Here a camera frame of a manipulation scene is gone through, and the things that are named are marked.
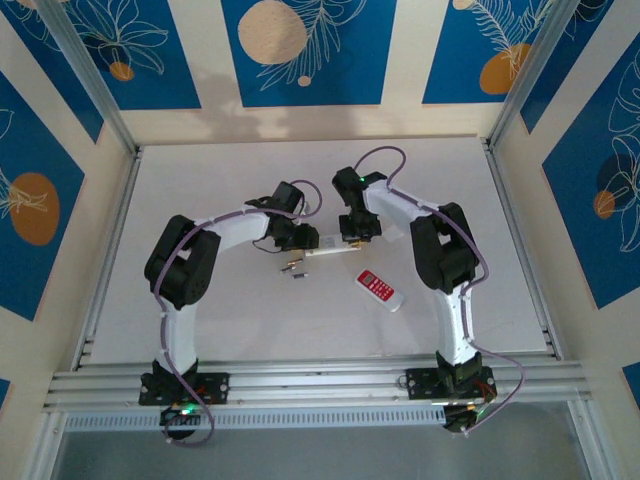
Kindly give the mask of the red and white remote control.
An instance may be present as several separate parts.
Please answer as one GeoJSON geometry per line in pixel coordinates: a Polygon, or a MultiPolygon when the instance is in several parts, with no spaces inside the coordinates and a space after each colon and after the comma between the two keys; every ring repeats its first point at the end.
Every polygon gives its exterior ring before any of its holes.
{"type": "Polygon", "coordinates": [[[389,312],[395,313],[404,302],[404,296],[370,269],[362,270],[355,284],[389,312]]]}

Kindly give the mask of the right black controller board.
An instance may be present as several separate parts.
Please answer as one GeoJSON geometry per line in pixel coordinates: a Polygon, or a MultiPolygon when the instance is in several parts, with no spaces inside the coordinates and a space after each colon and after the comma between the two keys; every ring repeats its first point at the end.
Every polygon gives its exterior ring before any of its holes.
{"type": "Polygon", "coordinates": [[[463,433],[476,428],[481,422],[488,404],[445,406],[444,428],[454,434],[463,433]]]}

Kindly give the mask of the black controller board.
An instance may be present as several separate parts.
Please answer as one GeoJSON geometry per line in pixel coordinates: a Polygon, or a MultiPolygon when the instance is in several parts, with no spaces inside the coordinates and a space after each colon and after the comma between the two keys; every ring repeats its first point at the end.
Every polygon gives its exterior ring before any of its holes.
{"type": "Polygon", "coordinates": [[[488,404],[445,406],[444,428],[454,434],[463,433],[476,428],[481,422],[488,404]]]}
{"type": "Polygon", "coordinates": [[[161,427],[198,426],[200,423],[200,409],[194,404],[169,406],[160,413],[161,427]]]}

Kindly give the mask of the left black controller board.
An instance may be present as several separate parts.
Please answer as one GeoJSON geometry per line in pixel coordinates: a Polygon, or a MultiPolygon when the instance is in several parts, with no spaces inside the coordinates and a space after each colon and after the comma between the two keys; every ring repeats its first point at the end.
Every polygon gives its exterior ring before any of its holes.
{"type": "Polygon", "coordinates": [[[194,404],[169,406],[160,413],[161,427],[198,426],[200,423],[200,409],[194,404]]]}

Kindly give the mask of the aluminium mounting rail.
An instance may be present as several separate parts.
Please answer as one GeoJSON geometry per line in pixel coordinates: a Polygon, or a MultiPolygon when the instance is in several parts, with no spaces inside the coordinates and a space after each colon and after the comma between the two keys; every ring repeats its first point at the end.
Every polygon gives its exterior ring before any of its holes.
{"type": "MultiPolygon", "coordinates": [[[[488,360],[499,399],[551,402],[591,399],[582,365],[549,356],[521,356],[520,366],[488,360]]],[[[202,372],[230,376],[230,408],[404,405],[403,375],[429,368],[432,356],[375,357],[318,361],[203,362],[202,372]]],[[[87,364],[77,371],[56,372],[49,384],[46,412],[138,409],[142,363],[87,364]]]]}

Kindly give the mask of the aluminium table side rail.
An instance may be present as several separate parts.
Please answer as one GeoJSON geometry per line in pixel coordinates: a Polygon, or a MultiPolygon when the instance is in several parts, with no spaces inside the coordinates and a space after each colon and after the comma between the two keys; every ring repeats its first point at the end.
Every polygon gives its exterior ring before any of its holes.
{"type": "Polygon", "coordinates": [[[118,204],[109,225],[108,242],[96,284],[92,290],[90,302],[85,312],[84,322],[80,330],[70,370],[77,371],[81,367],[84,347],[94,336],[104,306],[106,292],[113,272],[117,251],[121,241],[124,224],[128,214],[135,183],[138,177],[144,148],[139,147],[126,172],[125,182],[119,191],[118,204]]]}
{"type": "Polygon", "coordinates": [[[483,139],[482,145],[533,307],[536,312],[538,323],[545,338],[545,342],[548,345],[548,356],[552,356],[558,361],[565,360],[566,355],[562,341],[558,337],[557,330],[553,324],[551,311],[549,309],[548,302],[544,297],[544,292],[537,276],[533,257],[524,235],[524,224],[519,212],[517,211],[515,195],[508,185],[507,176],[504,173],[498,156],[492,151],[489,141],[483,139]]]}

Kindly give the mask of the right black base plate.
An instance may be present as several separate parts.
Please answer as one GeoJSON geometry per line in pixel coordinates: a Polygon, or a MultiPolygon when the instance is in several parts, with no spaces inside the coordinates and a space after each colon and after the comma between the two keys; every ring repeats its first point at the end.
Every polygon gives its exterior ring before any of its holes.
{"type": "Polygon", "coordinates": [[[482,367],[478,374],[454,386],[448,374],[439,368],[415,368],[405,371],[406,389],[410,400],[493,400],[497,388],[493,371],[482,367]]]}

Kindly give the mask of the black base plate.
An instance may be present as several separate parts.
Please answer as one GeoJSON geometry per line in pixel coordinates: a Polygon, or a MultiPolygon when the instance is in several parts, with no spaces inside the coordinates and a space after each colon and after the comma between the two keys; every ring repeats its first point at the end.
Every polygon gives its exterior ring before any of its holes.
{"type": "Polygon", "coordinates": [[[493,400],[497,388],[493,371],[482,367],[478,374],[454,386],[448,374],[439,368],[415,368],[405,371],[406,389],[410,400],[493,400]]]}
{"type": "Polygon", "coordinates": [[[138,404],[141,406],[170,406],[197,404],[197,397],[206,405],[227,403],[230,375],[226,373],[195,373],[186,375],[193,395],[177,377],[161,377],[151,373],[141,376],[138,404]]]}

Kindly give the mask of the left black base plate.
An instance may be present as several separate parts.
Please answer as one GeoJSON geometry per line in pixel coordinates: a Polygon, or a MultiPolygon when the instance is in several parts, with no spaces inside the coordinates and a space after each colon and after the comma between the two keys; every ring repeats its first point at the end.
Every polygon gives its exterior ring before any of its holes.
{"type": "Polygon", "coordinates": [[[151,373],[141,376],[138,404],[141,406],[170,406],[197,404],[197,397],[206,405],[227,403],[230,375],[226,373],[195,373],[186,375],[193,395],[177,377],[161,377],[151,373]]]}

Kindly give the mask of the aluminium frame post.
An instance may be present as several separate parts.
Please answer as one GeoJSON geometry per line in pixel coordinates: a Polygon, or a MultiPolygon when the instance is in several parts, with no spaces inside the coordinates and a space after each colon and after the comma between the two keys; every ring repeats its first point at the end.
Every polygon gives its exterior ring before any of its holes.
{"type": "Polygon", "coordinates": [[[581,3],[582,0],[549,0],[549,16],[542,24],[495,123],[489,134],[482,139],[487,154],[497,152],[510,126],[520,118],[523,105],[529,99],[549,59],[558,50],[558,43],[566,36],[567,28],[577,19],[581,3]]]}
{"type": "Polygon", "coordinates": [[[57,0],[33,0],[36,10],[92,103],[122,147],[136,158],[139,145],[79,34],[57,0]]]}

